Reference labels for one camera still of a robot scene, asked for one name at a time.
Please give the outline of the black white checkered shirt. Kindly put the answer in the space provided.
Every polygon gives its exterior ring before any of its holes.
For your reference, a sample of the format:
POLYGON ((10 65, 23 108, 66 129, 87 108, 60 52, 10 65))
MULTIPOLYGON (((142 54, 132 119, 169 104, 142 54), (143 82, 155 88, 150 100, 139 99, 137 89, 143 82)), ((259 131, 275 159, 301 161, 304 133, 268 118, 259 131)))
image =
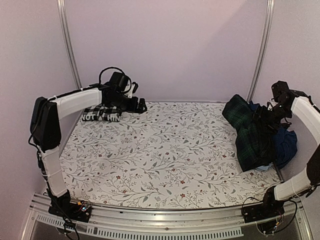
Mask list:
POLYGON ((122 113, 117 111, 117 108, 106 107, 103 104, 85 108, 81 115, 82 121, 105 121, 105 122, 119 122, 122 113))

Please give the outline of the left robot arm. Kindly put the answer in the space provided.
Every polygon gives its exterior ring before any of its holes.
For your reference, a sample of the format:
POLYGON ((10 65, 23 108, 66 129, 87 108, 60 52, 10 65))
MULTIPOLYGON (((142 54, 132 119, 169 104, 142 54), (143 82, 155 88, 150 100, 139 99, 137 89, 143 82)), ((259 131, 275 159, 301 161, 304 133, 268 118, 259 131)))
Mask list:
POLYGON ((74 213, 59 161, 62 139, 60 121, 86 108, 103 104, 118 112, 142 114, 147 111, 145 99, 133 96, 138 85, 116 68, 108 82, 51 98, 38 97, 34 103, 28 143, 37 150, 38 167, 47 185, 52 206, 63 216, 74 213))

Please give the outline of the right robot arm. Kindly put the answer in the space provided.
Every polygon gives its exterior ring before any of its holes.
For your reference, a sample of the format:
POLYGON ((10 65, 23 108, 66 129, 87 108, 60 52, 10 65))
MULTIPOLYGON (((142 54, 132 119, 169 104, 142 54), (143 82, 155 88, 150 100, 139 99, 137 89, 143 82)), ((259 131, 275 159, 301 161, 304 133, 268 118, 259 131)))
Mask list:
POLYGON ((297 157, 305 158, 300 172, 288 180, 266 190, 258 213, 269 218, 286 201, 294 197, 310 196, 320 187, 320 108, 310 95, 301 90, 290 89, 287 82, 279 80, 271 86, 275 106, 267 110, 267 122, 278 124, 281 120, 294 118, 298 123, 297 157))

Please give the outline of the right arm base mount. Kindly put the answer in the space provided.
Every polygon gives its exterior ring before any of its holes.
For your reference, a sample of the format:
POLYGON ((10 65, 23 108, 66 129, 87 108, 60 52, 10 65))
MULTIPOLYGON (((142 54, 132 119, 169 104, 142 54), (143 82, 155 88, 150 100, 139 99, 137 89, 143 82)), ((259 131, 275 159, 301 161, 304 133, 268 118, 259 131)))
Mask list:
POLYGON ((245 223, 251 223, 274 218, 285 213, 284 202, 277 201, 270 204, 254 204, 241 207, 241 215, 245 223))

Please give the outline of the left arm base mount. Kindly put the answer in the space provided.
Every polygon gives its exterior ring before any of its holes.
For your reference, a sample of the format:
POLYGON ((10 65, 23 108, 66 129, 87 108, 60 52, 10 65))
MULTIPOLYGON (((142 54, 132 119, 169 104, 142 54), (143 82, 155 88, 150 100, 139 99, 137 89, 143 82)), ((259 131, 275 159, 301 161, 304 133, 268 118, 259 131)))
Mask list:
POLYGON ((48 212, 67 220, 88 223, 92 213, 92 205, 83 200, 78 203, 69 200, 62 202, 52 200, 48 212))

